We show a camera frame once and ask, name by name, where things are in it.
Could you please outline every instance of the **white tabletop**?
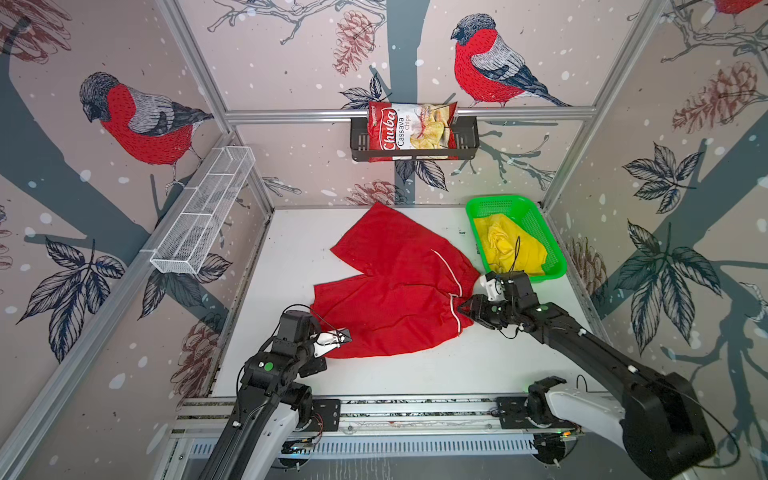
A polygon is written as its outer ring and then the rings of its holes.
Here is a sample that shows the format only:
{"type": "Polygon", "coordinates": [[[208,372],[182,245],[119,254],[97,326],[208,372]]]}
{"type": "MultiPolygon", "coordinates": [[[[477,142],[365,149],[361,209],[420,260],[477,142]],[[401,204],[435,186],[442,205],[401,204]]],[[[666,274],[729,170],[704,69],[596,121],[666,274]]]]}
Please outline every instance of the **white tabletop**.
{"type": "MultiPolygon", "coordinates": [[[[449,240],[483,271],[463,208],[400,211],[449,240]]],[[[359,274],[329,249],[365,212],[338,208],[275,212],[214,385],[214,396],[235,395],[240,367],[272,333],[286,306],[311,305],[313,285],[359,274]]],[[[534,290],[539,301],[557,303],[590,329],[567,278],[534,283],[534,290]]],[[[324,396],[514,393],[527,391],[528,385],[551,375],[575,382],[579,373],[586,376],[592,389],[599,385],[571,360],[529,335],[521,333],[510,340],[480,325],[422,352],[327,362],[325,372],[297,381],[311,386],[314,395],[324,396]]]]}

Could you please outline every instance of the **gray floor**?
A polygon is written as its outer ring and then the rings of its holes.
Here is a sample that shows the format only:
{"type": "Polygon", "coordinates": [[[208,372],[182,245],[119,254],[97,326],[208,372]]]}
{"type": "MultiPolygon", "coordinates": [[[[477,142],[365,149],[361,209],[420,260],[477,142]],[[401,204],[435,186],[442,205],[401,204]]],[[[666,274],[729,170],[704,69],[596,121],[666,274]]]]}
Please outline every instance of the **gray floor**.
{"type": "Polygon", "coordinates": [[[267,480],[509,480],[541,478],[647,480],[627,454],[594,434],[581,437],[561,468],[545,467],[530,455],[317,460],[300,472],[272,470],[267,480]]]}

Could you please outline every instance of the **red shorts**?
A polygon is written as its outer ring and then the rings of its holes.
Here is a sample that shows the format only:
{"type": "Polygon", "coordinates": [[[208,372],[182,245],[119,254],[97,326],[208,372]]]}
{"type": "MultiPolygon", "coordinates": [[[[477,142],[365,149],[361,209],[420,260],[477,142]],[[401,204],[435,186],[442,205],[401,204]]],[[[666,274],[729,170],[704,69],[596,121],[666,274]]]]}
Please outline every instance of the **red shorts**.
{"type": "Polygon", "coordinates": [[[472,325],[458,306],[480,273],[446,239],[400,212],[375,204],[331,251],[362,275],[315,285],[313,310],[352,337],[326,356],[418,352],[472,325]]]}

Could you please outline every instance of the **yellow cloth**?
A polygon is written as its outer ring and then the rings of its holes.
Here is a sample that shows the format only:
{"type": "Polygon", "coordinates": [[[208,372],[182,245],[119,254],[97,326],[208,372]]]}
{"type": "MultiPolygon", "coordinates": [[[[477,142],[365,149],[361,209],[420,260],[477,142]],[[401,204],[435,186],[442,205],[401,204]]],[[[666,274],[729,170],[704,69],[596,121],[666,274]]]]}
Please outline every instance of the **yellow cloth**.
{"type": "Polygon", "coordinates": [[[515,270],[524,270],[528,275],[544,275],[541,265],[547,261],[547,249],[509,217],[496,214],[486,218],[475,218],[475,228],[491,270],[496,273],[508,272],[514,264],[515,270]],[[518,236],[520,236],[520,252],[515,261],[515,244],[518,236]]]}

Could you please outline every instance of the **red chip bag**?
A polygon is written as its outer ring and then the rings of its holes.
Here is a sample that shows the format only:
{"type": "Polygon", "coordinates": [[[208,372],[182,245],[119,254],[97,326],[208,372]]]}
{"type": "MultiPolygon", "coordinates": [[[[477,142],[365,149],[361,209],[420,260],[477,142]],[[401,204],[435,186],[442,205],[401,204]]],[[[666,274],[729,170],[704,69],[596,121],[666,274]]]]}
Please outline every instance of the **red chip bag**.
{"type": "MultiPolygon", "coordinates": [[[[411,160],[394,156],[398,150],[456,148],[451,132],[456,103],[448,105],[392,104],[372,101],[368,107],[370,150],[391,151],[391,157],[370,161],[411,160]]],[[[452,160],[446,155],[425,155],[420,159],[452,160]]]]}

